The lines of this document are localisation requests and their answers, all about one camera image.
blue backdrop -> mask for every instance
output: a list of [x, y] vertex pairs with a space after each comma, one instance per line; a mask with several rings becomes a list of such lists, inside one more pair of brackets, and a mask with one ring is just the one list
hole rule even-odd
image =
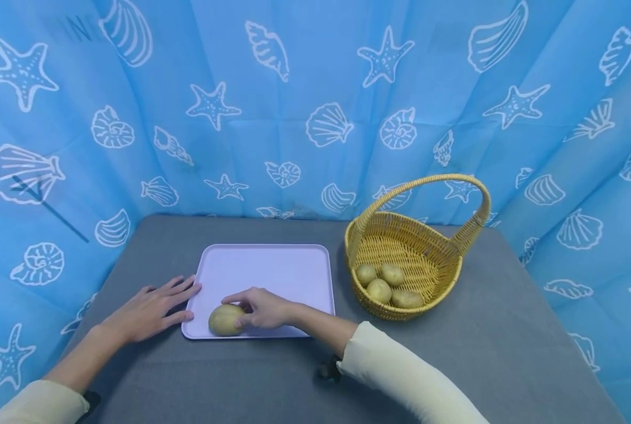
[[0, 0], [0, 406], [144, 216], [346, 220], [436, 173], [490, 188], [631, 423], [631, 1]]

basket handle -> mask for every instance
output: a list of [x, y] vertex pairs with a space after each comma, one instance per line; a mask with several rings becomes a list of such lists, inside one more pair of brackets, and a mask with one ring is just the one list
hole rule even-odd
[[431, 175], [430, 177], [419, 178], [418, 180], [411, 181], [409, 183], [402, 184], [400, 187], [396, 187], [393, 190], [389, 191], [385, 195], [379, 197], [376, 201], [374, 201], [371, 205], [368, 206], [367, 209], [360, 214], [359, 217], [356, 218], [355, 228], [357, 232], [357, 236], [362, 237], [365, 233], [365, 228], [367, 228], [370, 223], [370, 219], [372, 219], [372, 215], [376, 213], [376, 211], [381, 208], [387, 201], [393, 199], [393, 197], [399, 195], [404, 191], [408, 191], [411, 188], [418, 187], [423, 184], [435, 183], [438, 181], [448, 181], [448, 180], [459, 180], [467, 183], [471, 183], [475, 185], [483, 195], [482, 201], [480, 202], [480, 207], [476, 211], [475, 214], [471, 218], [469, 218], [466, 223], [462, 225], [461, 228], [454, 234], [454, 236], [450, 237], [450, 241], [457, 247], [459, 254], [462, 256], [466, 254], [466, 251], [471, 247], [473, 242], [476, 240], [480, 229], [485, 227], [485, 223], [490, 217], [490, 207], [492, 204], [492, 200], [490, 198], [490, 192], [487, 190], [485, 185], [480, 182], [480, 180], [471, 177], [470, 175], [464, 174], [438, 174]]

hand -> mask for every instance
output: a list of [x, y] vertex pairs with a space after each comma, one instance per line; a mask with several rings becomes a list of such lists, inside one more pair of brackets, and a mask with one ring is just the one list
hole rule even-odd
[[200, 291], [199, 284], [193, 284], [195, 276], [172, 278], [167, 284], [156, 289], [143, 287], [132, 299], [113, 312], [100, 325], [118, 338], [119, 343], [139, 342], [155, 336], [160, 331], [184, 321], [192, 320], [191, 311], [175, 312], [166, 316], [170, 309], [183, 303]]
[[222, 303], [239, 302], [247, 312], [235, 321], [236, 329], [253, 326], [258, 329], [277, 329], [290, 325], [295, 303], [272, 294], [266, 289], [252, 287], [221, 299]]

gray table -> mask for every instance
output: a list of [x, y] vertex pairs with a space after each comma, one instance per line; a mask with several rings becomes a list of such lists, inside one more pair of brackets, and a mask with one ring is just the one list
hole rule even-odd
[[[337, 314], [373, 322], [440, 369], [490, 423], [624, 422], [499, 232], [481, 234], [459, 282], [439, 306], [412, 322], [393, 323], [371, 317], [353, 298], [344, 259], [346, 225], [150, 216], [66, 352], [140, 287], [195, 272], [210, 244], [321, 244], [330, 252]], [[351, 379], [315, 379], [316, 366], [329, 357], [311, 339], [191, 341], [170, 329], [125, 348], [103, 370], [91, 388], [102, 401], [85, 422], [415, 422], [382, 393]]]

person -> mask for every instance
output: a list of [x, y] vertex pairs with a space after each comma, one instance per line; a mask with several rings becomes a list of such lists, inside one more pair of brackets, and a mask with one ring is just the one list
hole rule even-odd
[[[173, 278], [165, 285], [143, 287], [122, 307], [94, 326], [65, 358], [26, 386], [0, 409], [0, 424], [75, 423], [89, 404], [81, 393], [120, 348], [138, 343], [192, 320], [190, 311], [168, 312], [201, 290], [195, 276]], [[378, 389], [401, 403], [422, 423], [487, 423], [468, 398], [444, 374], [379, 331], [369, 322], [355, 324], [293, 303], [265, 289], [232, 294], [222, 303], [239, 303], [248, 311], [235, 326], [276, 329], [294, 326], [328, 345], [340, 358], [343, 375]]]

